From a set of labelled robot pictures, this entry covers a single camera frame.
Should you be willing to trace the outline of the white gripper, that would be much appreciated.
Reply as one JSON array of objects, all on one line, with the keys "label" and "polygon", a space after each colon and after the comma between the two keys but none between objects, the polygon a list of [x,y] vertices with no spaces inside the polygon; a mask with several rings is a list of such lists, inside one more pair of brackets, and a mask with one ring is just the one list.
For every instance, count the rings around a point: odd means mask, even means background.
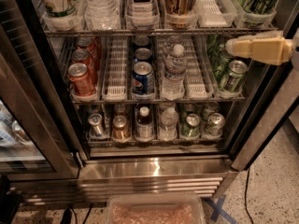
[{"label": "white gripper", "polygon": [[276,30],[250,35],[249,39],[230,39],[225,48],[235,57],[272,65],[281,65],[291,59],[293,68],[299,71],[299,28],[292,41],[283,37],[283,31]]}]

